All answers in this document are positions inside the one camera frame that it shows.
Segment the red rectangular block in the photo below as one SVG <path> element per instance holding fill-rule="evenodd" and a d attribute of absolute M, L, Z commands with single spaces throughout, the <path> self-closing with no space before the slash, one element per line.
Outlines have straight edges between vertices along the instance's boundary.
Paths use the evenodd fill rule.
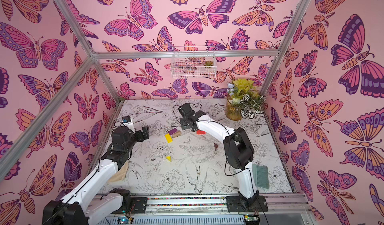
<path fill-rule="evenodd" d="M 206 134 L 205 131 L 201 131 L 201 130 L 197 130 L 196 133 L 197 133 L 197 135 L 205 135 Z"/>

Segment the brown wooden block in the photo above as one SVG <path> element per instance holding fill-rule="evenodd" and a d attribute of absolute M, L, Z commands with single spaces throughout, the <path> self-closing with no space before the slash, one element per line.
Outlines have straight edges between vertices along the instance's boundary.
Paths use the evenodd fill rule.
<path fill-rule="evenodd" d="M 172 138 L 179 137 L 182 134 L 181 131 L 177 131 L 176 133 L 172 134 Z"/>

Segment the purple block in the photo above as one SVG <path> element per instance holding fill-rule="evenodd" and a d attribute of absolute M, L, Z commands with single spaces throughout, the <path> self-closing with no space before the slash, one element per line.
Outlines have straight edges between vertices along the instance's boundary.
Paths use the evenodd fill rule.
<path fill-rule="evenodd" d="M 178 131 L 178 129 L 177 128 L 174 128 L 174 129 L 172 129 L 172 130 L 169 130 L 168 131 L 168 134 L 169 135 L 173 135 L 174 133 L 176 133 Z"/>

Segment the yellow rectangular block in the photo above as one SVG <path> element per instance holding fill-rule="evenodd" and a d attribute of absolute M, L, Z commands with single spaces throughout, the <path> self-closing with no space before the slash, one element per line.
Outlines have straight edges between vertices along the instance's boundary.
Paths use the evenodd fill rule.
<path fill-rule="evenodd" d="M 166 135 L 165 135 L 165 138 L 166 138 L 166 140 L 167 140 L 168 143 L 171 143 L 171 142 L 173 141 L 173 139 L 172 139 L 172 137 L 171 137 L 170 134 L 166 134 Z"/>

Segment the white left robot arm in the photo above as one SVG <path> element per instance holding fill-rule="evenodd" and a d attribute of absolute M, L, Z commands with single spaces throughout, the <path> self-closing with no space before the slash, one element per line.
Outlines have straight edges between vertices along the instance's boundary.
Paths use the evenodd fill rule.
<path fill-rule="evenodd" d="M 131 193 L 112 189 L 107 196 L 92 203 L 102 186 L 123 170 L 132 156 L 137 142 L 149 139 L 149 127 L 133 131 L 124 124 L 112 132 L 113 142 L 100 158 L 95 169 L 71 192 L 58 201 L 50 201 L 44 208 L 44 225 L 96 225 L 113 212 L 131 212 Z"/>

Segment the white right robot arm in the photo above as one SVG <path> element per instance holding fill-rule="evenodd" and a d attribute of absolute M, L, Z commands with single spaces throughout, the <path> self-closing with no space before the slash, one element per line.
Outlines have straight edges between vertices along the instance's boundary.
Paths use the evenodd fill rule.
<path fill-rule="evenodd" d="M 239 182 L 239 195 L 225 198 L 228 211 L 267 212 L 267 201 L 260 195 L 259 188 L 269 187 L 268 167 L 253 163 L 255 150 L 246 131 L 229 128 L 203 111 L 196 112 L 190 103 L 184 103 L 177 110 L 182 116 L 180 124 L 183 127 L 194 132 L 203 131 L 223 144 L 225 165 L 235 170 L 231 174 L 224 169 L 225 175 L 236 177 Z"/>

